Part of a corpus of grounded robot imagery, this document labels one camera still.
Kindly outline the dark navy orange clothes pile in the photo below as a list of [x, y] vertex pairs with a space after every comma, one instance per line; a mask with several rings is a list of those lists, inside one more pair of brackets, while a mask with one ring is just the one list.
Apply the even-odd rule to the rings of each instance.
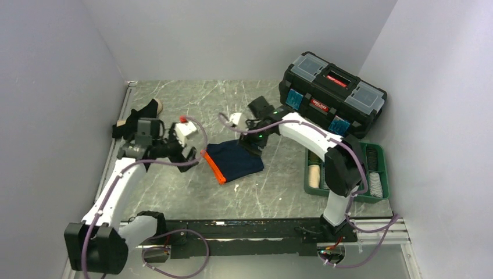
[[261, 157], [250, 154], [236, 140], [208, 144], [203, 157], [220, 185], [264, 169]]

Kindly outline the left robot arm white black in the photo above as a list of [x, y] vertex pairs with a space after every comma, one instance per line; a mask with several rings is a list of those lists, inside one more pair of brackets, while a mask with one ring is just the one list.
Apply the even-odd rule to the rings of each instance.
[[120, 222], [131, 192], [151, 165], [173, 166], [185, 172], [200, 161], [201, 155], [194, 147], [188, 155], [183, 154], [197, 132], [208, 142], [204, 127], [191, 116], [181, 117], [169, 128], [158, 118], [137, 120], [136, 130], [118, 150], [100, 196], [81, 221], [65, 228], [65, 244], [74, 271], [82, 272], [84, 278], [91, 273], [102, 277], [120, 274], [129, 253], [138, 245], [148, 241], [159, 244], [171, 234], [161, 212], [139, 212], [123, 228]]

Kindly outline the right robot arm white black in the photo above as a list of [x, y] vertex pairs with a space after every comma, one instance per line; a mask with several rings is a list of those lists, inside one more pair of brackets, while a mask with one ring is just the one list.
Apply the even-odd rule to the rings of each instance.
[[328, 201], [321, 216], [320, 233], [325, 240], [335, 241], [348, 227], [349, 201], [364, 176], [358, 139], [330, 133], [288, 106], [275, 108], [263, 96], [250, 103], [249, 108], [254, 115], [252, 119], [238, 112], [227, 122], [240, 134], [238, 144], [250, 154], [261, 156], [269, 136], [277, 134], [297, 142], [321, 160]]

